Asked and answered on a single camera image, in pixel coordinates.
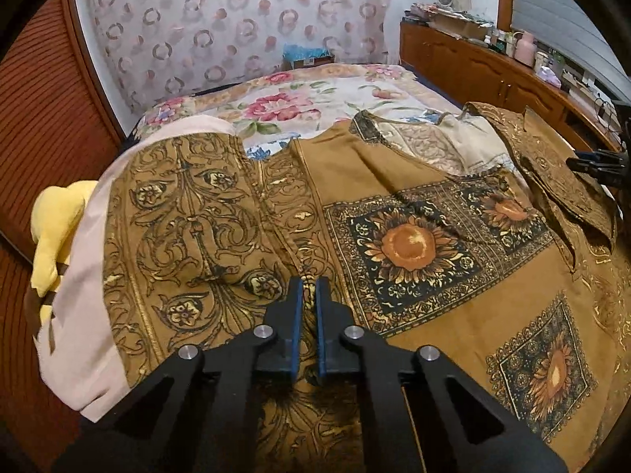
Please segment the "brown gold patterned shirt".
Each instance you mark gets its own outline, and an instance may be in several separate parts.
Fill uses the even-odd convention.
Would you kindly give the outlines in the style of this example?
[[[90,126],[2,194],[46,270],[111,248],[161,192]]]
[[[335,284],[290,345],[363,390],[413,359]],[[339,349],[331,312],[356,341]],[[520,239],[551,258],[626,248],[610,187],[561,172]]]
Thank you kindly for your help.
[[[630,232],[536,113],[470,109],[514,171],[434,167],[369,114],[264,160],[211,132],[135,153],[103,273],[127,382],[258,325],[291,277],[327,277],[358,325],[436,345],[579,471],[630,396]]]

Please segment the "lavender cloth bundle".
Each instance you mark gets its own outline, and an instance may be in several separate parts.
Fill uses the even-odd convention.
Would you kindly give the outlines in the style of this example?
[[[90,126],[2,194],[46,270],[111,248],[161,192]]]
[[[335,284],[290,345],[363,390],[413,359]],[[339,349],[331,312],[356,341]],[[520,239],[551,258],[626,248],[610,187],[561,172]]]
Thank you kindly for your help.
[[[543,82],[549,84],[556,89],[562,88],[562,80],[547,65],[542,65],[536,70],[536,76]]]

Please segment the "beige pink cloth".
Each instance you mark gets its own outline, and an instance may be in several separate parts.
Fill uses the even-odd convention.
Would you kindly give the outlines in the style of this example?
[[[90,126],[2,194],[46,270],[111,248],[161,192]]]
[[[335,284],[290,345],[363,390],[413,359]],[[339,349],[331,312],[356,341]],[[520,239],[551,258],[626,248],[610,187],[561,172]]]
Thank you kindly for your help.
[[[188,134],[232,134],[232,124],[209,115],[172,122],[114,160],[79,222],[69,268],[54,296],[52,318],[34,339],[42,380],[69,408],[95,423],[129,392],[114,345],[103,296],[106,212],[111,185],[135,154],[162,140]]]

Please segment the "pink bottle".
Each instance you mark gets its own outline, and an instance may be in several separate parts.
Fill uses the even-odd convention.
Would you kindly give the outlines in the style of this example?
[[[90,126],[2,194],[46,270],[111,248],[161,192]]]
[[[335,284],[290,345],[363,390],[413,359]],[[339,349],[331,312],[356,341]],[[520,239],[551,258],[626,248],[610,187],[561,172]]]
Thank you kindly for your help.
[[[514,60],[525,66],[533,67],[537,52],[536,39],[533,34],[526,31],[515,32],[514,39]]]

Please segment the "wooden sideboard cabinet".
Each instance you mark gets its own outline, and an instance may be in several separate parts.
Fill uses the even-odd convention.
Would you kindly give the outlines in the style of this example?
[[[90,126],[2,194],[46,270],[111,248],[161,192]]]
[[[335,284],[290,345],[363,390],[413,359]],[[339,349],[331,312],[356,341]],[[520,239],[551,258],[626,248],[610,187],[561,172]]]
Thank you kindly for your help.
[[[620,149],[614,132],[598,124],[569,95],[503,54],[404,20],[400,61],[459,105],[486,102],[516,113],[529,108],[575,149]]]

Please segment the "window blind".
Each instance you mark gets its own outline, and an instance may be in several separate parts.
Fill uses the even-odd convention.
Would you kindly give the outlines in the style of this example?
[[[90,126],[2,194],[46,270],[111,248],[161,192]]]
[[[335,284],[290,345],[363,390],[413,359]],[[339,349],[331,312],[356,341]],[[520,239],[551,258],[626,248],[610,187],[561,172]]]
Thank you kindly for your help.
[[[595,74],[628,80],[607,41],[574,0],[513,0],[512,25],[574,62],[583,61]]]

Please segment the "cardboard box on sideboard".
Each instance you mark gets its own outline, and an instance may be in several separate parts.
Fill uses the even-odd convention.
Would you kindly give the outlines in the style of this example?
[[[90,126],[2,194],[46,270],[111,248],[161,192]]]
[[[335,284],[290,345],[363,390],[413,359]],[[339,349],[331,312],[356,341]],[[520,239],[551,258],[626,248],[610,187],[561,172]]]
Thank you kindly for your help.
[[[463,39],[479,39],[483,41],[493,24],[477,22],[459,15],[433,13],[429,17],[429,26],[452,36]]]

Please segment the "yellow plush toy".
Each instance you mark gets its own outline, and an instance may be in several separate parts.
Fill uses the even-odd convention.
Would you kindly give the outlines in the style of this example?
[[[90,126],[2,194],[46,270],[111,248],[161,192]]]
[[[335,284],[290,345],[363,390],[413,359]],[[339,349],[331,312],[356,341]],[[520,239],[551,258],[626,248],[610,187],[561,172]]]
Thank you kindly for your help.
[[[31,213],[31,237],[35,244],[30,288],[24,311],[33,335],[52,314],[51,303],[69,267],[78,224],[97,185],[96,181],[50,186],[36,198]]]

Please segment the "pink floral bed blanket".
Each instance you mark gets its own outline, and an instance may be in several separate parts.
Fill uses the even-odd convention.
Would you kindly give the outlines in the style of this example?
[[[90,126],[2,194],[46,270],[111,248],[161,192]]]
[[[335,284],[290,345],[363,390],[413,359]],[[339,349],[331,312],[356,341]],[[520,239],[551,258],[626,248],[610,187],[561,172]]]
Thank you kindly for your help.
[[[209,115],[230,123],[246,144],[258,145],[314,137],[362,110],[394,120],[460,112],[400,65],[329,63],[161,102],[140,119],[133,136],[142,140],[184,117]]]

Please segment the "blue item on box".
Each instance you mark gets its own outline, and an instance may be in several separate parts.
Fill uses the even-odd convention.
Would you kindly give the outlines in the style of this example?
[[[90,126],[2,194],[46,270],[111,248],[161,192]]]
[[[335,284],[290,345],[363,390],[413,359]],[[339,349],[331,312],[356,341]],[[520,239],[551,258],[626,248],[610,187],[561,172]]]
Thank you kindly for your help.
[[[299,45],[284,45],[282,69],[304,69],[334,63],[335,56],[326,48],[310,48]]]

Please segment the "patterned pink curtain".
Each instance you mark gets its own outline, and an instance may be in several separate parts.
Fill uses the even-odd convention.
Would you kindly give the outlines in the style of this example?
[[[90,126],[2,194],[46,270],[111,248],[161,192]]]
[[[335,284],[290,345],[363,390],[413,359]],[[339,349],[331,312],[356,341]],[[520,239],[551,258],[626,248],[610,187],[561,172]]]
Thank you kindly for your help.
[[[77,0],[95,59],[141,114],[174,96],[256,78],[290,46],[381,62],[390,0]]]

